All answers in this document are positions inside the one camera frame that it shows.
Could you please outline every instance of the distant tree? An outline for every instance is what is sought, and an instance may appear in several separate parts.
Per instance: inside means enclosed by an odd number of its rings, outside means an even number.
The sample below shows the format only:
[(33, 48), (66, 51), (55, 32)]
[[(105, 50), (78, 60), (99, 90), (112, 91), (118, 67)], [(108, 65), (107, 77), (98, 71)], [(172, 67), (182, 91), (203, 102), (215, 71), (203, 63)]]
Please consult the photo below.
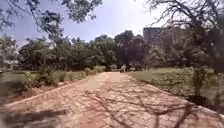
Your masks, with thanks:
[(132, 31), (125, 31), (115, 37), (115, 54), (119, 65), (131, 65), (141, 68), (145, 55), (148, 52), (148, 44), (141, 35), (134, 36)]
[(0, 38), (0, 68), (6, 63), (10, 64), (17, 60), (17, 45), (16, 40), (12, 37), (3, 35)]
[(163, 43), (160, 45), (160, 48), (164, 50), (166, 66), (189, 67), (208, 65), (207, 55), (198, 45), (194, 44), (190, 35), (185, 33), (185, 35), (172, 40), (170, 39), (172, 36), (164, 34), (162, 37)]
[(163, 6), (158, 21), (191, 29), (194, 44), (209, 55), (216, 71), (224, 72), (223, 0), (147, 0), (150, 10)]
[(72, 44), (68, 37), (59, 38), (55, 41), (55, 46), (52, 49), (53, 55), (55, 55), (54, 64), (55, 67), (62, 70), (69, 69), (69, 57), (72, 54)]
[(19, 63), (23, 69), (39, 70), (48, 65), (48, 60), (53, 56), (46, 38), (35, 40), (27, 39), (28, 44), (19, 50)]
[(125, 31), (115, 36), (115, 54), (118, 61), (118, 65), (125, 64), (130, 67), (131, 56), (129, 55), (129, 46), (134, 37), (132, 31)]
[(98, 55), (99, 64), (105, 65), (106, 69), (110, 70), (110, 66), (116, 62), (114, 39), (101, 35), (92, 41), (92, 45)]
[(128, 55), (131, 56), (131, 63), (136, 70), (141, 69), (144, 64), (144, 58), (148, 52), (148, 44), (141, 35), (134, 36), (129, 44)]

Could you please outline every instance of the tree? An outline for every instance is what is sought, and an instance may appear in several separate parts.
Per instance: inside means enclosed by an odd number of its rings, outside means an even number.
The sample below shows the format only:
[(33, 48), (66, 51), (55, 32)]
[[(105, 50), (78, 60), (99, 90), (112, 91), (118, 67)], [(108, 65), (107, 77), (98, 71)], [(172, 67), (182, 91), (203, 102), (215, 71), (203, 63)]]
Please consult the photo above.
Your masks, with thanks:
[(52, 52), (55, 56), (55, 67), (57, 69), (68, 70), (69, 65), (71, 65), (69, 57), (72, 52), (72, 44), (68, 37), (55, 40), (55, 46)]
[(187, 29), (184, 29), (185, 34), (172, 40), (171, 35), (166, 33), (162, 36), (163, 43), (161, 48), (164, 50), (166, 58), (166, 66), (189, 67), (196, 65), (208, 65), (207, 56), (201, 48), (193, 43), (192, 38), (187, 34)]
[(107, 35), (101, 35), (92, 41), (92, 45), (98, 55), (99, 63), (105, 65), (107, 70), (110, 70), (110, 66), (116, 61), (114, 39)]
[(125, 31), (115, 36), (115, 54), (118, 61), (118, 65), (125, 64), (130, 67), (131, 56), (129, 56), (129, 44), (131, 43), (134, 34), (132, 31)]
[[(27, 14), (35, 20), (37, 26), (51, 34), (56, 35), (62, 29), (59, 25), (63, 17), (51, 12), (52, 7), (46, 9), (40, 8), (44, 1), (40, 0), (5, 0), (8, 6), (0, 8), (0, 30), (4, 27), (12, 27), (15, 16), (22, 18)], [(95, 7), (102, 4), (102, 0), (51, 0), (50, 2), (60, 2), (61, 6), (67, 8), (68, 17), (77, 23), (84, 22), (87, 17), (94, 19), (96, 16), (92, 13)]]
[(223, 3), (222, 0), (148, 0), (150, 10), (166, 6), (157, 22), (191, 29), (193, 42), (210, 56), (212, 66), (223, 72)]
[(141, 35), (134, 36), (129, 46), (129, 56), (132, 57), (131, 63), (140, 70), (144, 65), (143, 61), (148, 52), (148, 44), (144, 41)]
[(132, 31), (125, 31), (115, 36), (115, 54), (119, 65), (140, 68), (148, 52), (148, 45), (141, 35), (134, 36)]
[(48, 65), (52, 57), (46, 38), (27, 39), (28, 44), (19, 50), (19, 63), (23, 69), (39, 70)]
[(0, 68), (6, 63), (12, 64), (17, 59), (17, 45), (16, 40), (12, 37), (3, 35), (0, 38)]

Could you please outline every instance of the grass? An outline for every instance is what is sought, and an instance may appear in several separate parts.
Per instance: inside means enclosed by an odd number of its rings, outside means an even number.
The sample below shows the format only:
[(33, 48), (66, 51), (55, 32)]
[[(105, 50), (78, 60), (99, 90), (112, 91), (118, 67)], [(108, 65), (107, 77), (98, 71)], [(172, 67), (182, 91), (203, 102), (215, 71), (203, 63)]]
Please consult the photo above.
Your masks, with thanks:
[[(218, 105), (224, 109), (224, 75), (211, 75), (212, 70), (207, 70), (207, 73), (203, 87), (200, 89), (201, 95), (208, 100), (211, 106), (217, 107)], [(139, 81), (151, 84), (184, 99), (194, 95), (194, 87), (192, 86), (193, 69), (191, 68), (160, 68), (128, 74)]]
[[(59, 82), (59, 77), (63, 73), (63, 71), (55, 72), (56, 82)], [(66, 72), (65, 81), (79, 80), (82, 78), (82, 73), (83, 71)], [(18, 95), (26, 80), (23, 71), (5, 72), (3, 77), (0, 77), (0, 97)]]

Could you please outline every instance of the foliage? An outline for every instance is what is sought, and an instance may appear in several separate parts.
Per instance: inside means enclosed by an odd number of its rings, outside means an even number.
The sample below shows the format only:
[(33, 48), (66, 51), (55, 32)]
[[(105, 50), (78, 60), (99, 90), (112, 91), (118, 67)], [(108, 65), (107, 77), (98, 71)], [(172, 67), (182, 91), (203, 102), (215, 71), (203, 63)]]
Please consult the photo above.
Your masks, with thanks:
[(59, 75), (59, 82), (64, 82), (66, 78), (66, 72), (63, 72)]
[(39, 70), (43, 65), (53, 57), (50, 53), (46, 38), (37, 38), (36, 40), (27, 39), (28, 44), (19, 50), (19, 64), (26, 70)]
[(102, 0), (8, 0), (5, 3), (8, 6), (0, 8), (0, 30), (3, 30), (4, 27), (12, 27), (14, 25), (12, 19), (15, 16), (22, 18), (27, 14), (33, 17), (36, 25), (43, 31), (49, 35), (57, 35), (63, 30), (59, 26), (63, 16), (50, 11), (52, 10), (51, 7), (41, 8), (40, 5), (45, 2), (59, 2), (61, 6), (66, 7), (68, 17), (77, 23), (86, 21), (87, 17), (94, 19), (96, 16), (92, 12), (95, 7), (102, 4)]
[(16, 50), (16, 40), (4, 34), (2, 38), (0, 38), (0, 68), (3, 68), (3, 66), (7, 64), (13, 64), (17, 59)]
[(55, 85), (55, 76), (53, 70), (48, 68), (41, 68), (38, 73), (36, 74), (36, 85), (34, 86), (50, 86)]
[(106, 67), (105, 66), (95, 66), (94, 71), (96, 71), (97, 73), (101, 73), (101, 72), (106, 71)]
[(147, 0), (150, 10), (165, 6), (159, 21), (191, 31), (192, 41), (211, 59), (216, 71), (223, 72), (223, 2), (222, 0)]
[(134, 36), (132, 31), (125, 31), (115, 36), (115, 44), (117, 64), (125, 64), (127, 69), (131, 65), (134, 67), (142, 66), (141, 63), (148, 52), (148, 45), (141, 35)]

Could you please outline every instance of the dry grass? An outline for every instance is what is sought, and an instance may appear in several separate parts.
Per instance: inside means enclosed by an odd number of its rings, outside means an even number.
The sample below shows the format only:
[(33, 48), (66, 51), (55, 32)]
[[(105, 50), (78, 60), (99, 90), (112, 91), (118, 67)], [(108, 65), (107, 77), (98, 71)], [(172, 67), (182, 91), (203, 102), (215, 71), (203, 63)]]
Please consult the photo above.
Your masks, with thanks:
[[(207, 98), (210, 106), (221, 106), (224, 109), (224, 75), (211, 75), (211, 73), (211, 70), (207, 70), (208, 75), (200, 90), (201, 95)], [(190, 68), (160, 68), (128, 74), (139, 81), (151, 84), (184, 99), (194, 95), (194, 87), (192, 86), (193, 69)]]

